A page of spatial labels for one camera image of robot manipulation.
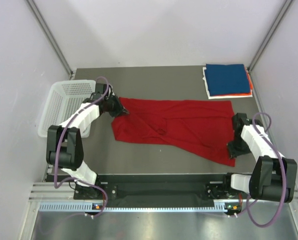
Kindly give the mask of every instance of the plastic laundry basket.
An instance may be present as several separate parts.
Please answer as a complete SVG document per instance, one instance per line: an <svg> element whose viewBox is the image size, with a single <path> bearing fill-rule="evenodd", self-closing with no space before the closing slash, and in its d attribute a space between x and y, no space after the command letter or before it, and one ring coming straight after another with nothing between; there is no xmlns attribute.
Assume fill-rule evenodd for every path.
<svg viewBox="0 0 298 240"><path fill-rule="evenodd" d="M83 100L94 92L94 80L59 81L51 86L40 120L38 135L46 138L51 125L59 125L78 110ZM90 126L81 133L86 138L90 134Z"/></svg>

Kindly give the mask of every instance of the white wall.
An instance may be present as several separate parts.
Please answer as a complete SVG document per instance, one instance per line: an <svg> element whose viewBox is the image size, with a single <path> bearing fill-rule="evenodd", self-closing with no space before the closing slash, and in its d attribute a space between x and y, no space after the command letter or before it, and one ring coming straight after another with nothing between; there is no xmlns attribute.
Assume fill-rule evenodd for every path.
<svg viewBox="0 0 298 240"><path fill-rule="evenodd" d="M23 0L0 0L0 240L16 239L32 183L46 166L39 114L68 75Z"/></svg>
<svg viewBox="0 0 298 240"><path fill-rule="evenodd" d="M272 116L277 147L298 163L298 0L252 75L264 110Z"/></svg>
<svg viewBox="0 0 298 240"><path fill-rule="evenodd" d="M248 65L283 0L35 0L71 68Z"/></svg>

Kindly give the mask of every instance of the red fabric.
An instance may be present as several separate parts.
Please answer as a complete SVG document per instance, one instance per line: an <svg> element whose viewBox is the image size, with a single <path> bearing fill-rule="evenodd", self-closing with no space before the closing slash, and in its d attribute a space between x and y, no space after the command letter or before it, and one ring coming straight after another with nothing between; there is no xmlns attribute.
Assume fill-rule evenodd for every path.
<svg viewBox="0 0 298 240"><path fill-rule="evenodd" d="M230 101L120 100L130 114L112 122L117 141L173 145L234 166L227 150L234 138Z"/></svg>

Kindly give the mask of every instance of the folded blue cloth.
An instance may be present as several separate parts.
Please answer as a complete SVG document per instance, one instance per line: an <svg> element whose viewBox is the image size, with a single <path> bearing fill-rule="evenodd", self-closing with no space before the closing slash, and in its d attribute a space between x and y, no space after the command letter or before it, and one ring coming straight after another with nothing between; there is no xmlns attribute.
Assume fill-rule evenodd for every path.
<svg viewBox="0 0 298 240"><path fill-rule="evenodd" d="M205 78L210 96L248 94L251 91L243 64L207 64Z"/></svg>

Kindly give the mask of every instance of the purple hose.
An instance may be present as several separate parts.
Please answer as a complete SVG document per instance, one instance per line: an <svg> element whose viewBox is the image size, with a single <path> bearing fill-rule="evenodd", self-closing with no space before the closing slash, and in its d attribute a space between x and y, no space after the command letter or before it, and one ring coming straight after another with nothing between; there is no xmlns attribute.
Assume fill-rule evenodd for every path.
<svg viewBox="0 0 298 240"><path fill-rule="evenodd" d="M258 112L257 114L255 114L253 116L253 119L252 119L252 123L253 123L253 127L254 129L257 131L258 134L261 134L259 129L256 127L256 124L255 124L255 118L258 116L258 115L265 115L269 118L270 120L270 123L269 123L269 126L268 128L265 130L267 131L270 126L271 126L271 123L272 123L272 119L270 117L270 115L268 115L267 113L265 112ZM276 211L276 213L274 214L273 218L268 221L266 224L258 224L252 214L251 214L251 210L250 210L250 207L251 205L253 205L256 201L254 201L251 205L249 205L249 200L251 198L251 196L248 196L247 198L247 207L246 207L246 210L248 212L248 215L251 219L251 221L259 228L267 228L269 226L271 226L272 224L274 224L276 222L276 220L278 219L279 215L281 214L281 211L282 211L282 207L283 207L283 203L284 203L284 200L285 200L285 194L286 194L286 191L287 191L287 177L286 177L286 174L285 174L285 168L284 168L284 164L283 164L283 161L282 161L282 157L279 153L279 151L277 150L277 148L269 141L267 140L266 137L262 136L263 140L269 145L270 148L272 148L272 150L275 152L276 156L278 157L279 159L279 163L280 163L280 166L281 166L281 174L282 174L282 194L281 194L281 199L280 199L280 203L279 203L279 206L278 206L278 209Z"/></svg>
<svg viewBox="0 0 298 240"><path fill-rule="evenodd" d="M106 89L105 89L105 92L103 95L101 95L100 98L98 98L97 100L93 101L92 103L90 103L89 105L85 106L83 109L81 109L78 113L81 113L83 112L84 110L86 110L87 108L91 107L92 105L95 105L97 104L98 102L100 102L106 95L107 93L109 92L109 82L107 80L107 78L103 77L103 76L99 76L97 77L96 79L96 82L98 82L98 80L100 79L104 79L105 82L106 82ZM75 177L67 177L65 178L64 180L62 180L59 184L58 184L58 166L59 166L59 154L60 154L60 149L61 149L61 143L63 141L63 138L64 138L64 135L65 135L65 132L67 131L68 127L71 125L71 123L75 120L75 118L78 116L78 114L75 114L71 119L70 121L68 122L67 126L64 127L61 135L60 135L60 139L59 139L59 142L58 142L58 145L57 145L57 150L56 150L56 154L55 154L55 163L54 163L54 188L57 189L59 188L64 182L68 181L68 180L76 180L76 181L79 181L85 185L88 185L90 187L93 187L95 189L98 189L100 190L104 196L105 196L105 201L104 201L104 204L103 204L103 207L101 209L100 212L98 212L94 217L98 217L100 216L101 214L103 214L103 211L104 209L106 208L107 206L107 202L108 202L108 194L105 192L105 190L103 190L102 188L100 188L99 186L96 186L96 185L93 185L93 184L89 184L87 182L84 182L84 181L81 181ZM58 222L55 227L53 227L52 229L48 230L47 232L43 232L41 230L41 226L39 225L39 230L40 232L43 234L43 235L46 235L46 234L49 234L51 233L54 229L56 229L60 224L62 224L64 221L66 221L67 219L71 218L72 216L77 216L77 215L84 215L84 213L74 213L72 215L69 215L67 216L66 218L64 218L63 220L61 220L60 222Z"/></svg>

